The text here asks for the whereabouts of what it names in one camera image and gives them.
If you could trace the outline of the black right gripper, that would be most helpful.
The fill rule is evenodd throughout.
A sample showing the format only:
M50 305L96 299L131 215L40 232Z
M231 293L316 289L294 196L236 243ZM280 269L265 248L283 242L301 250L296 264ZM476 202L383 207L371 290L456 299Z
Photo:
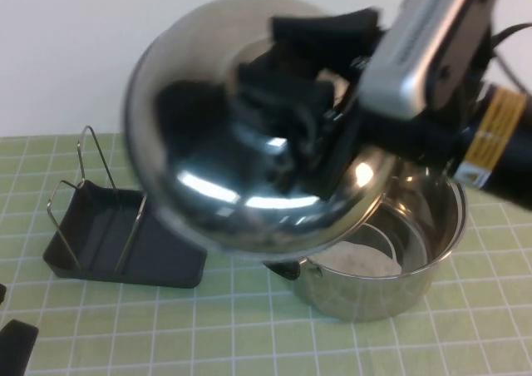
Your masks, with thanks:
M292 42L335 43L365 47L380 32L380 13L373 7L336 16L271 17L273 39ZM307 79L275 69L264 59L238 65L238 110L261 115L303 111L321 115L329 139L328 161L320 169L319 196L329 199L342 176L364 146L376 146L394 156L450 173L464 129L461 101L452 100L441 111L425 110L401 121L363 109L351 97L335 101L329 81Z

